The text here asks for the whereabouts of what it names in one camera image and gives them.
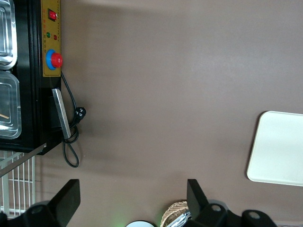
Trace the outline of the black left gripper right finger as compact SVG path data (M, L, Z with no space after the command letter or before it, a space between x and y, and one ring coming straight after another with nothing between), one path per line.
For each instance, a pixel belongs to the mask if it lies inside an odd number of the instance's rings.
M227 210L221 204L210 203L196 179L187 180L187 205L191 219L187 227L224 227Z

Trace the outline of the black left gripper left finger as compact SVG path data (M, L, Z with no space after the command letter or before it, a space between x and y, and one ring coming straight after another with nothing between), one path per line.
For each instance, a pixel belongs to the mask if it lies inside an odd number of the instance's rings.
M26 227L65 227L80 205L80 181L69 180L49 201L34 204L23 215Z

